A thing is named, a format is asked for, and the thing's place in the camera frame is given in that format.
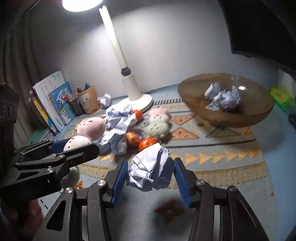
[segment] lamp shade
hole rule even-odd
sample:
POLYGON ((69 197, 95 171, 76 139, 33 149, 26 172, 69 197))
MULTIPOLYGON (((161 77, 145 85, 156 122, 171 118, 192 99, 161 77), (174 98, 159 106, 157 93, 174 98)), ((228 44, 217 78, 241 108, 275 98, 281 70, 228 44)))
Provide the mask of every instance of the lamp shade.
POLYGON ((82 12, 98 6, 103 0, 63 0, 64 9, 71 12, 82 12))

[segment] metal screw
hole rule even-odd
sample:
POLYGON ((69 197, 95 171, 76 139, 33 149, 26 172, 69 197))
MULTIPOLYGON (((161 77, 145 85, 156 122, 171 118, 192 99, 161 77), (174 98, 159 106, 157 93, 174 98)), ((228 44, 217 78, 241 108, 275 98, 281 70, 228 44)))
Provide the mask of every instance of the metal screw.
POLYGON ((205 184, 205 181, 204 181, 204 180, 201 180, 201 179, 199 179, 199 180, 197 180, 197 181, 196 181, 196 184, 197 184, 197 185, 200 185, 200 186, 202 186, 202 185, 204 185, 204 184, 205 184))
POLYGON ((229 190, 230 190, 231 192, 236 192, 236 191, 237 191, 237 187, 235 187, 235 186, 230 186, 230 187, 229 187, 229 190))
POLYGON ((65 192, 66 193, 71 193, 71 192, 73 192, 73 188, 72 187, 68 187, 68 188, 65 189, 65 192))
POLYGON ((51 172, 53 172, 54 170, 53 170, 52 168, 48 168, 46 171, 47 171, 48 173, 51 173, 51 172))
POLYGON ((105 181, 105 180, 99 180, 99 181, 97 182, 97 184, 98 184, 99 186, 104 186, 104 185, 106 184, 106 181, 105 181))

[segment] orange ball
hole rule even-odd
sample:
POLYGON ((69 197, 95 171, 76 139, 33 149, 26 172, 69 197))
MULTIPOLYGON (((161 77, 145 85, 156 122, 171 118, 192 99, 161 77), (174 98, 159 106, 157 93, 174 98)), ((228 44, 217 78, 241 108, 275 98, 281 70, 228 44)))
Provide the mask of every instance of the orange ball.
POLYGON ((140 111, 140 110, 133 110, 133 113, 136 114, 136 117, 137 117, 138 121, 142 120, 142 118, 143 118, 142 111, 140 111))
POLYGON ((128 144, 130 144, 130 145, 133 145, 133 146, 139 146, 139 144, 140 144, 140 138, 139 138, 139 136, 136 134, 136 133, 134 133, 134 132, 128 132, 128 133, 126 133, 126 139, 127 139, 127 142, 128 142, 128 144))
POLYGON ((154 140, 153 138, 145 138, 141 141, 139 144, 139 151, 144 150, 145 148, 152 146, 154 144, 158 143, 158 141, 154 140))

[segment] lamp base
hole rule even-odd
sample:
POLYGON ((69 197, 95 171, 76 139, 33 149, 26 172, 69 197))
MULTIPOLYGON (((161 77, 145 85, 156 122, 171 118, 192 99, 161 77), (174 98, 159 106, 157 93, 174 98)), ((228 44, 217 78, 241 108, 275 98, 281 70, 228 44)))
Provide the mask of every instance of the lamp base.
POLYGON ((152 105, 152 96, 148 94, 143 94, 142 97, 138 100, 130 101, 129 98, 125 98, 119 103, 121 104, 130 104, 133 110, 140 110, 142 112, 149 109, 152 105))

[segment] wall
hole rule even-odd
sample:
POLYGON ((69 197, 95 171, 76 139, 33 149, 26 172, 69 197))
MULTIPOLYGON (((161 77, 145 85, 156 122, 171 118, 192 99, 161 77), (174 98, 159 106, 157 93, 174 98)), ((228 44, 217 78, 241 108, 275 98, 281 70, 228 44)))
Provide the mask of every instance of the wall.
MULTIPOLYGON (((106 4, 141 92, 207 72, 243 75, 267 88, 277 83, 278 69, 273 65, 231 53, 217 1, 106 4)), ((126 95, 98 7, 72 13, 60 3, 42 0, 31 14, 32 48, 43 78, 62 70, 72 87, 89 82, 99 95, 126 95)))

